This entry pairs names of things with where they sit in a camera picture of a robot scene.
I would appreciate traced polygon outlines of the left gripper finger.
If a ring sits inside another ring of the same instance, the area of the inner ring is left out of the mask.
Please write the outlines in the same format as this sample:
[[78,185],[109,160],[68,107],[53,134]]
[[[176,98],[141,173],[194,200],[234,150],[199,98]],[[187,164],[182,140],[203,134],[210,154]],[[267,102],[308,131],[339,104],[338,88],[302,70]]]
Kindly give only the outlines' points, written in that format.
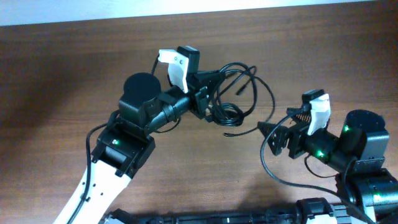
[[199,118],[211,123],[213,122],[213,118],[211,117],[211,113],[207,112],[207,110],[210,110],[208,107],[209,101],[207,95],[201,95],[198,103]]
[[203,87],[215,88],[217,85],[222,83],[226,78],[225,72],[219,70],[198,72],[193,75],[192,86],[195,89],[201,89]]

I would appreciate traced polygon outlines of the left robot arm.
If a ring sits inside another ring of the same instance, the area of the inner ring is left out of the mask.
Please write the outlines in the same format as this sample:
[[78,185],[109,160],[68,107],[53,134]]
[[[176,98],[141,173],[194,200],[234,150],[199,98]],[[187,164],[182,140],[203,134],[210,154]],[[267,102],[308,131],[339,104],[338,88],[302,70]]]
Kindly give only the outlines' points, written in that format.
[[130,76],[118,110],[99,125],[95,148],[86,150],[86,171],[55,222],[98,223],[155,149],[151,133],[187,111],[203,119],[210,95],[225,78],[219,71],[190,74],[184,92],[176,85],[162,91],[151,73]]

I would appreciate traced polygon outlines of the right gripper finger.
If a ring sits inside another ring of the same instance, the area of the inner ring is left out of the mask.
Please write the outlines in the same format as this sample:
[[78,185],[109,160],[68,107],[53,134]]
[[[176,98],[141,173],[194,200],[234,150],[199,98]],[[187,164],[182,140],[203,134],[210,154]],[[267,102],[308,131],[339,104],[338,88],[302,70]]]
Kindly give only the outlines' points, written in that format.
[[287,142],[292,135],[292,128],[286,126],[276,127],[276,124],[259,121],[257,127],[265,138],[271,135],[267,143],[273,155],[278,156],[284,148],[287,147]]
[[292,115],[294,122],[311,122],[311,114],[308,111],[302,111],[301,108],[287,108],[287,115]]

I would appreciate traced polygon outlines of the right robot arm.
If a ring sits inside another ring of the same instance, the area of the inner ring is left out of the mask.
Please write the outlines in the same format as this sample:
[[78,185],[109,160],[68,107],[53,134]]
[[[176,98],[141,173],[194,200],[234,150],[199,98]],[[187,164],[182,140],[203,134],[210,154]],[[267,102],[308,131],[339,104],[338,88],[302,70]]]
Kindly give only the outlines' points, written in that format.
[[368,110],[350,111],[339,136],[327,130],[330,110],[289,108],[285,119],[295,124],[288,128],[283,120],[258,122],[265,137],[260,152],[269,146],[277,156],[288,148],[293,159],[307,153],[337,171],[337,190],[288,182],[266,169],[274,180],[332,194],[366,223],[397,223],[397,179],[383,166],[389,133],[382,116]]

